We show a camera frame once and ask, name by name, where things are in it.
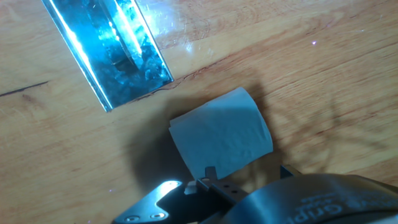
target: toilet paper roll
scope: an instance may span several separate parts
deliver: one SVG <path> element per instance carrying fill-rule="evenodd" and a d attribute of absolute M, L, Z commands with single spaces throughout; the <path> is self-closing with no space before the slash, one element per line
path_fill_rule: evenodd
<path fill-rule="evenodd" d="M 195 179 L 209 166 L 221 179 L 272 152 L 267 124 L 242 87 L 171 120 L 169 130 Z"/>

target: wood grain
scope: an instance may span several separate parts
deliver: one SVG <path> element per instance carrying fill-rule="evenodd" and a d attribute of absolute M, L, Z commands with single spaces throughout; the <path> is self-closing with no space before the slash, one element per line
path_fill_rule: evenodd
<path fill-rule="evenodd" d="M 138 2 L 176 81 L 108 114 L 42 3 L 0 2 L 1 223 L 110 223 L 190 180 L 169 120 L 239 86 L 275 144 L 245 190 L 281 162 L 398 185 L 396 1 Z"/>

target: crack in wood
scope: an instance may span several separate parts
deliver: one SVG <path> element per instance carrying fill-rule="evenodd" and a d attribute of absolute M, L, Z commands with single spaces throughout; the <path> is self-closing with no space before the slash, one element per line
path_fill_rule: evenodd
<path fill-rule="evenodd" d="M 9 92 L 7 92 L 7 93 L 0 94 L 0 97 L 2 97 L 2 96 L 8 96 L 8 95 L 11 95 L 11 94 L 14 94 L 14 93 L 19 93 L 19 92 L 22 92 L 22 91 L 27 90 L 27 89 L 29 89 L 29 88 L 41 86 L 41 85 L 46 84 L 46 83 L 48 83 L 48 82 L 49 82 L 49 81 L 47 81 L 47 82 L 42 82 L 42 83 L 38 83 L 38 84 L 35 84 L 35 85 L 31 85 L 31 86 L 27 86 L 27 87 L 24 87 L 24 88 L 20 88 L 20 89 L 18 89 L 18 90 L 9 91 Z"/>

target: wooden surface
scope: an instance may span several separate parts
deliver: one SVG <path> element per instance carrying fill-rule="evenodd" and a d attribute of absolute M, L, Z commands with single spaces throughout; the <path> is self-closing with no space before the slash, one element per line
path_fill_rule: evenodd
<path fill-rule="evenodd" d="M 176 81 L 107 114 L 42 3 L 0 1 L 0 223 L 110 223 L 189 180 L 169 120 L 239 86 L 275 144 L 230 177 L 244 189 L 282 161 L 398 185 L 397 1 L 140 4 L 178 25 L 156 35 Z"/>

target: metal container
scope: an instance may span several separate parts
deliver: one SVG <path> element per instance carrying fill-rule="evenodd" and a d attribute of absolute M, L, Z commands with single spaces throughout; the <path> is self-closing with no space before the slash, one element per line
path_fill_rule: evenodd
<path fill-rule="evenodd" d="M 105 111 L 173 78 L 134 0 L 43 0 Z"/>

